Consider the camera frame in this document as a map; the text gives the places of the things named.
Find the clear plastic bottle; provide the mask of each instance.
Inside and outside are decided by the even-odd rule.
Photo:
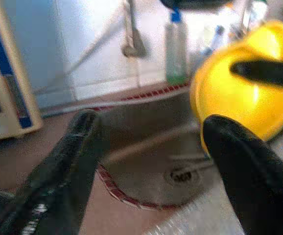
[[[165,75],[169,84],[185,83],[187,51],[187,27],[182,22],[181,13],[174,9],[171,23],[165,27]]]

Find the yellow plastic bowl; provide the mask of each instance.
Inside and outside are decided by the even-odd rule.
[[[210,115],[223,115],[264,141],[283,128],[283,87],[248,81],[230,72],[233,63],[255,59],[283,61],[283,23],[261,26],[244,40],[213,54],[197,71],[190,102],[200,123]],[[202,132],[201,142],[208,152]]]

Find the sink drain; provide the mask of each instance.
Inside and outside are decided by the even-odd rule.
[[[197,170],[186,171],[188,167],[174,168],[165,174],[165,179],[172,185],[198,184],[200,176]]]

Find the yellow bowl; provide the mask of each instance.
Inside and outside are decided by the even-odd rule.
[[[223,115],[264,141],[283,128],[283,87],[252,82],[230,72],[233,63],[256,59],[283,61],[283,23],[266,23],[242,41],[213,54],[197,71],[190,102],[200,123],[210,115]],[[202,132],[201,142],[208,152]]]

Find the sink basin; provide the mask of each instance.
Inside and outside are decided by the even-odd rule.
[[[183,205],[219,177],[201,148],[188,93],[119,106],[101,119],[109,150],[100,162],[111,176],[105,185],[126,203],[147,209]]]

